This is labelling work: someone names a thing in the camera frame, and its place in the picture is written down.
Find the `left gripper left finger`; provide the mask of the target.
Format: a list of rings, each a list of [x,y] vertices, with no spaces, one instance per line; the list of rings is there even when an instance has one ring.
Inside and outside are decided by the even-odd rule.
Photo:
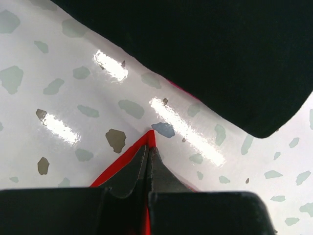
[[[99,235],[105,188],[6,189],[0,192],[3,235]]]

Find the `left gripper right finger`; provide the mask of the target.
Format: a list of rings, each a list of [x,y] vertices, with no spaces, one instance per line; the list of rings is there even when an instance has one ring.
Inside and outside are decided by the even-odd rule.
[[[148,211],[153,235],[273,235],[263,201],[248,191],[195,192],[149,152]]]

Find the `red t-shirt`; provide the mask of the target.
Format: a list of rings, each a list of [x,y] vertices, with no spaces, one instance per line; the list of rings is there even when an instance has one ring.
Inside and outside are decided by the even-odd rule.
[[[150,192],[193,192],[163,163],[153,130],[129,147],[91,186],[106,190],[99,217],[101,235],[149,235]]]

